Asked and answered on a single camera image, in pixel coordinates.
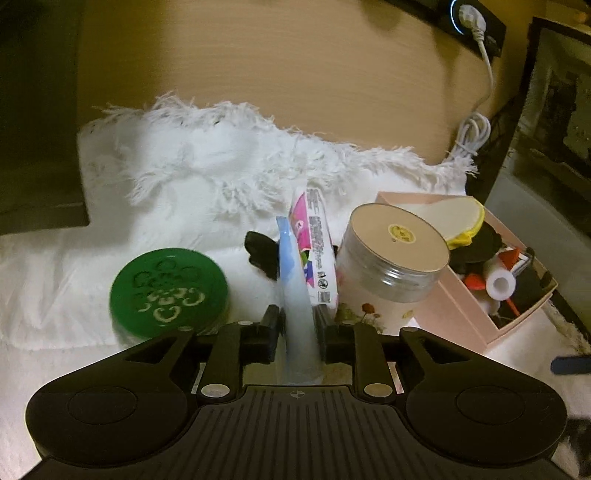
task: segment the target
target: green lid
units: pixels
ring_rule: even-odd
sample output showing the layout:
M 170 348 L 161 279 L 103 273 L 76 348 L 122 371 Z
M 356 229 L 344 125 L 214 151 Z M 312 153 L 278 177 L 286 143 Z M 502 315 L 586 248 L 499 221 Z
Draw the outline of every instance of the green lid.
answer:
M 182 326 L 203 333 L 225 319 L 228 284 L 209 257 L 164 248 L 124 266 L 109 302 L 115 321 L 138 337 L 152 338 Z

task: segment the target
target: red object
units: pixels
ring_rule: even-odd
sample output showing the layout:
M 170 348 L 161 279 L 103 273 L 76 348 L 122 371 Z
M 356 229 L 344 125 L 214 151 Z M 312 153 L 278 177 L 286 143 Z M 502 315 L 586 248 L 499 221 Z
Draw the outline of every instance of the red object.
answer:
M 471 291 L 486 290 L 486 282 L 481 275 L 471 273 L 464 278 L 464 285 Z
M 520 248 L 514 248 L 513 250 L 507 250 L 506 252 L 501 252 L 499 254 L 499 260 L 501 260 L 507 270 L 511 271 L 511 269 L 515 266 L 515 264 L 519 261 L 519 254 L 521 253 Z
M 515 306 L 515 304 L 513 303 L 513 300 L 511 299 L 507 299 L 506 300 L 507 305 L 509 306 L 509 308 L 513 311 L 513 313 L 515 314 L 515 318 L 517 318 L 518 316 L 521 315 L 521 313 L 519 313 L 519 310 L 517 310 L 517 307 Z

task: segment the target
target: white cable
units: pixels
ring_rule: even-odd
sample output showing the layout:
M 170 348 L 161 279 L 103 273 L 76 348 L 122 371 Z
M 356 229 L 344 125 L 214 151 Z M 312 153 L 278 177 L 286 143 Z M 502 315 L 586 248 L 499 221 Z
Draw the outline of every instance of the white cable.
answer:
M 486 95 L 478 100 L 474 106 L 473 112 L 462 121 L 457 131 L 456 142 L 449 152 L 446 161 L 453 161 L 461 157 L 475 157 L 478 151 L 487 142 L 491 136 L 491 122 L 487 117 L 478 113 L 476 110 L 490 97 L 495 87 L 495 77 L 492 73 L 491 63 L 488 59 L 488 53 L 484 46 L 484 33 L 486 31 L 486 21 L 482 14 L 471 5 L 462 5 L 460 8 L 460 22 L 464 27 L 472 30 L 474 40 L 478 43 L 478 48 L 488 70 L 489 84 Z

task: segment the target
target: wall socket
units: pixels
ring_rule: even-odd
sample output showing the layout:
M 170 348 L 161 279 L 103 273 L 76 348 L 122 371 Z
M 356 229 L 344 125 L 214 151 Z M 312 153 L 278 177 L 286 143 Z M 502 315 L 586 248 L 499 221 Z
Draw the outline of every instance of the wall socket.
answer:
M 411 15 L 421 18 L 458 39 L 463 45 L 480 53 L 472 32 L 459 21 L 462 5 L 476 7 L 486 20 L 485 47 L 490 58 L 500 57 L 505 43 L 506 26 L 478 0 L 387 0 Z

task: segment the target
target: gold jar lid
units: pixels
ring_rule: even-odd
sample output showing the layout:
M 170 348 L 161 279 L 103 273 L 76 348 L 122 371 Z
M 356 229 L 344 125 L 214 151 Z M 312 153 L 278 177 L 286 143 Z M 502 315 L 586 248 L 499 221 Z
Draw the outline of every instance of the gold jar lid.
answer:
M 368 203 L 351 214 L 357 240 L 381 260 L 417 273 L 438 273 L 449 262 L 443 237 L 425 220 L 392 205 Z

